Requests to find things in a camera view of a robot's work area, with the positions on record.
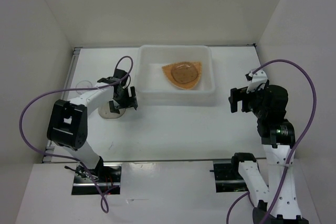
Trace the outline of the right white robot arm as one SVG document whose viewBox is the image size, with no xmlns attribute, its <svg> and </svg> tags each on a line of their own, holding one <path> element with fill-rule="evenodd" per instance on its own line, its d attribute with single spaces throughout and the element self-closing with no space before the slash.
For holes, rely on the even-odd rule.
<svg viewBox="0 0 336 224">
<path fill-rule="evenodd" d="M 266 153 L 268 181 L 261 176 L 256 158 L 251 153 L 235 153 L 231 175 L 243 178 L 253 202 L 253 223 L 308 223 L 302 216 L 296 195 L 293 158 L 295 145 L 293 125 L 285 118 L 288 92 L 268 83 L 254 91 L 247 87 L 232 88 L 228 98 L 230 110 L 252 112 L 257 118 L 257 131 Z"/>
</svg>

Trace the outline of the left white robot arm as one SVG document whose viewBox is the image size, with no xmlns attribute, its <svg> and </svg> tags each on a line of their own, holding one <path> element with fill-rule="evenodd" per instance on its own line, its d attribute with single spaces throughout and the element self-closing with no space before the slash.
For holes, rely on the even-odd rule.
<svg viewBox="0 0 336 224">
<path fill-rule="evenodd" d="M 69 101 L 57 100 L 53 106 L 47 138 L 82 161 L 93 182 L 102 180 L 109 171 L 87 142 L 88 116 L 98 110 L 104 119 L 117 119 L 126 109 L 136 109 L 135 87 L 128 87 L 128 82 L 127 72 L 116 69 L 113 76 L 99 79 L 93 90 Z"/>
</svg>

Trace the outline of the clear glass cup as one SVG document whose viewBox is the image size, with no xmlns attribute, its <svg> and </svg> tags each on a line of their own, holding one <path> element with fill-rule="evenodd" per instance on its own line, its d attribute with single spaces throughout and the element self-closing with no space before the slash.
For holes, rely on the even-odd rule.
<svg viewBox="0 0 336 224">
<path fill-rule="evenodd" d="M 88 80 L 82 80 L 82 81 L 78 82 L 75 86 L 75 88 L 77 89 L 76 93 L 81 95 L 81 94 L 83 94 L 87 91 L 87 90 L 84 90 L 84 89 L 92 88 L 92 87 L 93 87 L 92 82 L 90 82 Z"/>
</svg>

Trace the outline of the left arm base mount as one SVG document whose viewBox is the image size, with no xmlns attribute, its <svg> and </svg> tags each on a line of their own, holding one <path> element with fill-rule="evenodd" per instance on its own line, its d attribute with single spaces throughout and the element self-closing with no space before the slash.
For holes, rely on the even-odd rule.
<svg viewBox="0 0 336 224">
<path fill-rule="evenodd" d="M 121 183 L 121 164 L 105 165 L 107 173 L 101 178 L 93 175 L 100 190 L 107 195 L 119 195 L 120 183 Z M 74 172 L 74 181 L 72 185 L 72 195 L 98 195 L 99 192 L 96 189 L 94 182 L 90 179 L 87 172 L 84 171 L 79 165 L 76 168 L 70 168 L 64 166 L 65 169 Z"/>
</svg>

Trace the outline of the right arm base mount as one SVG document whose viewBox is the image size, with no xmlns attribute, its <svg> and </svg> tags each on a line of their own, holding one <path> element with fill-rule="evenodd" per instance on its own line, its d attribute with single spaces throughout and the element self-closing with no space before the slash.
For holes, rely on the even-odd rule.
<svg viewBox="0 0 336 224">
<path fill-rule="evenodd" d="M 209 170 L 214 175 L 217 193 L 233 193 L 248 191 L 243 178 L 235 173 L 230 160 L 213 161 L 213 168 Z"/>
</svg>

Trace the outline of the woven orange triangular basket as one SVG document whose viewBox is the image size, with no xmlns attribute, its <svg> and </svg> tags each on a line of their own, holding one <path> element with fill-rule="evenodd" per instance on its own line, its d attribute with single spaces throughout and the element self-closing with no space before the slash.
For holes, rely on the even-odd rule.
<svg viewBox="0 0 336 224">
<path fill-rule="evenodd" d="M 187 84 L 180 84 L 180 83 L 177 83 L 172 75 L 171 75 L 171 69 L 173 67 L 174 64 L 177 64 L 177 63 L 181 63 L 181 62 L 176 62 L 176 63 L 172 63 L 172 64 L 169 64 L 169 65 L 165 65 L 162 67 L 162 71 L 163 71 L 163 74 L 165 75 L 165 77 L 167 78 L 167 80 L 172 84 L 174 85 L 175 87 L 179 88 L 179 89 L 182 89 L 182 90 L 192 90 L 196 87 L 196 85 L 199 83 L 200 79 L 201 79 L 201 76 L 202 76 L 202 63 L 200 61 L 183 61 L 183 62 L 190 62 L 190 63 L 193 63 L 194 66 L 196 67 L 196 69 L 198 70 L 198 77 L 196 80 L 190 82 L 190 83 L 187 83 Z"/>
</svg>

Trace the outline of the clear square glass plate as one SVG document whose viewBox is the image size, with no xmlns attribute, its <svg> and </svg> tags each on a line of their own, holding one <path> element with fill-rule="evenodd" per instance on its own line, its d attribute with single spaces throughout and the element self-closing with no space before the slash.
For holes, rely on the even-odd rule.
<svg viewBox="0 0 336 224">
<path fill-rule="evenodd" d="M 103 119 L 118 119 L 125 114 L 126 109 L 120 109 L 120 113 L 110 112 L 109 102 L 98 107 L 98 113 Z"/>
</svg>

